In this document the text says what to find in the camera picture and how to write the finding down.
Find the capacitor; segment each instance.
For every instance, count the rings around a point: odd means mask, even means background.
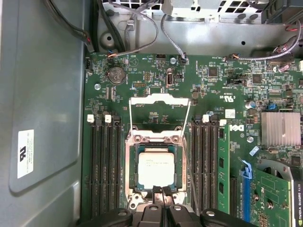
[[[255,107],[256,107],[256,103],[254,101],[249,101],[245,104],[246,109],[251,109],[251,108],[255,108]]]
[[[211,116],[213,116],[214,112],[213,111],[207,111],[206,114],[211,117]]]
[[[279,67],[279,68],[278,68],[278,71],[279,71],[279,72],[286,72],[286,71],[289,70],[289,68],[290,68],[289,65],[284,65],[284,66]]]

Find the wire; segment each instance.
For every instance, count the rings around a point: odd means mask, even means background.
[[[259,10],[264,10],[265,7],[268,5],[268,4],[256,4],[256,3],[252,3],[251,0],[246,0],[246,2],[253,8],[255,9],[259,9]]]
[[[285,31],[287,31],[287,32],[296,32],[296,31],[298,31],[297,28],[289,29],[290,26],[291,26],[291,25],[287,25],[287,26],[285,27]]]
[[[185,59],[185,55],[181,48],[170,38],[169,34],[165,31],[164,22],[166,20],[166,14],[163,15],[161,20],[161,30],[165,34],[165,36],[169,39],[170,43],[175,47],[175,49],[178,51],[178,53],[181,55],[182,59]]]
[[[144,4],[142,4],[141,6],[139,6],[137,8],[138,12],[142,12],[148,8],[153,7],[154,5],[156,5],[159,2],[159,0],[150,0],[149,2],[146,2]],[[129,18],[130,20],[135,20],[135,18],[137,17],[137,14],[133,13],[132,16]],[[129,31],[131,30],[133,26],[131,25],[126,25],[125,31],[124,31],[124,42],[125,42],[125,48],[127,51],[129,51],[131,49],[131,45],[130,45],[130,38],[129,38]]]
[[[72,36],[84,42],[89,52],[94,52],[94,47],[87,31],[71,24],[58,9],[56,4],[54,4],[53,0],[43,0],[43,3],[46,6],[47,11],[59,25],[65,28]]]
[[[117,28],[115,27],[114,23],[111,21],[109,16],[106,14],[106,11],[103,6],[103,0],[98,0],[98,5],[99,5],[100,15],[103,18],[104,23],[105,23],[106,27],[108,28],[109,33],[113,37],[116,49],[118,50],[118,52],[124,52],[125,46],[124,46],[123,40],[121,38],[121,35],[118,32]]]
[[[195,187],[195,183],[194,183],[193,172],[190,168],[190,161],[189,161],[189,157],[188,157],[187,143],[185,141],[185,137],[182,137],[182,140],[183,140],[183,145],[184,145],[184,153],[185,153],[185,157],[186,157],[188,173],[189,173],[189,177],[190,177],[190,183],[191,183],[191,186],[193,188],[193,196],[194,196],[194,203],[195,203],[195,207],[196,207],[196,214],[199,216],[200,212],[199,212],[199,207],[198,207],[197,192],[196,192],[196,187]]]
[[[297,20],[297,26],[298,26],[298,34],[297,34],[296,41],[286,51],[284,51],[282,53],[279,53],[279,54],[276,54],[276,55],[272,55],[272,56],[268,56],[268,57],[263,57],[263,58],[241,58],[241,57],[238,56],[237,59],[239,59],[239,60],[248,60],[248,61],[251,61],[251,60],[262,61],[262,60],[270,60],[270,59],[280,58],[280,57],[283,57],[284,55],[287,55],[288,53],[290,53],[298,45],[298,43],[299,43],[299,41],[301,39],[302,28],[301,28],[301,22],[299,20]]]
[[[119,4],[117,4],[117,3],[113,3],[112,0],[108,0],[108,3],[109,3],[110,5],[112,5],[112,6],[116,6],[116,7],[118,7],[118,8],[122,8],[122,9],[126,9],[126,10],[128,10],[128,11],[130,11],[130,12],[132,12],[132,13],[135,13],[135,14],[138,15],[138,16],[144,17],[145,19],[147,19],[147,20],[149,20],[150,22],[152,22],[153,25],[154,25],[155,28],[156,28],[156,36],[155,36],[154,40],[153,40],[152,42],[150,42],[149,44],[143,45],[143,46],[141,46],[141,47],[139,47],[139,48],[137,48],[137,49],[135,49],[135,50],[132,50],[132,51],[125,51],[125,52],[122,52],[122,53],[115,53],[115,54],[112,54],[112,55],[109,56],[109,58],[110,58],[110,57],[114,57],[114,56],[121,56],[121,55],[136,53],[136,52],[138,52],[138,51],[141,51],[141,50],[143,50],[143,49],[145,49],[145,48],[147,48],[147,47],[153,45],[153,44],[157,41],[157,38],[158,38],[158,35],[159,35],[159,29],[158,29],[158,26],[157,26],[156,22],[154,22],[153,19],[149,18],[148,16],[144,15],[144,14],[141,13],[141,12],[136,11],[135,9],[131,9],[131,8],[129,8],[129,7],[126,7],[126,6],[122,6],[122,5],[119,5]]]

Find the sticker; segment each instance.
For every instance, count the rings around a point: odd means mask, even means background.
[[[235,109],[226,109],[225,118],[236,118],[236,110]]]
[[[251,156],[254,156],[254,155],[257,153],[258,150],[259,150],[259,148],[258,148],[257,146],[255,146],[255,147],[250,151],[250,155],[251,155]]]
[[[18,165],[17,178],[21,178],[34,170],[34,130],[18,133]]]

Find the aluminum heatsink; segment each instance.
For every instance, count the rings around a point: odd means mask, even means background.
[[[262,113],[262,145],[301,145],[300,113]]]

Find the screw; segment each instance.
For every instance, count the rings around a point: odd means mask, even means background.
[[[177,63],[177,60],[175,58],[171,58],[169,61],[172,65]]]
[[[252,196],[252,198],[255,200],[255,201],[258,201],[259,200],[259,195],[258,194],[254,194]]]
[[[127,213],[124,212],[124,211],[118,213],[119,216],[125,216],[126,214],[127,214]]]
[[[207,212],[206,212],[206,214],[207,214],[208,216],[211,216],[211,217],[213,217],[213,216],[214,216],[214,212],[213,212],[213,211],[211,211],[211,210],[207,211]]]
[[[172,139],[174,142],[178,142],[178,140],[179,140],[178,136],[174,136]]]
[[[177,210],[177,211],[179,211],[179,210],[182,210],[182,207],[180,207],[180,206],[174,206],[174,209]]]
[[[101,85],[100,84],[95,84],[94,88],[96,91],[99,91],[101,89]]]
[[[266,206],[267,206],[268,209],[273,209],[274,208],[274,204],[271,201],[268,201],[266,203]]]
[[[157,210],[158,207],[150,207],[151,210]]]
[[[252,143],[254,141],[254,138],[252,136],[247,137],[247,142]]]
[[[140,136],[135,136],[135,137],[134,137],[134,141],[140,142],[140,140],[141,140],[141,137],[140,137]]]

